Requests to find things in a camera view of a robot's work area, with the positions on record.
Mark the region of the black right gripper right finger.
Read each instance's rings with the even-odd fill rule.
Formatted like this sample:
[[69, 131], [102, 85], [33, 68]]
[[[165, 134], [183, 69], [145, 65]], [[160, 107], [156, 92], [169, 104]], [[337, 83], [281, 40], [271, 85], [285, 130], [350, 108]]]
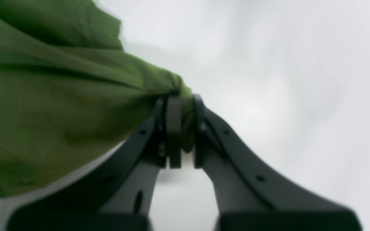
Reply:
[[352, 209], [299, 186], [262, 161], [194, 94], [194, 167], [213, 183], [219, 231], [361, 231]]

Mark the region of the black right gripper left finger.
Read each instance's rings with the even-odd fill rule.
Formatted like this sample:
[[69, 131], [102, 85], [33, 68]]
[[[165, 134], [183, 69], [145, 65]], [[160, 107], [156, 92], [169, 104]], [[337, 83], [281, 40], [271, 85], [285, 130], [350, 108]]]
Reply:
[[181, 167], [181, 99], [159, 98], [151, 115], [101, 165], [17, 209], [8, 231], [148, 231], [160, 169]]

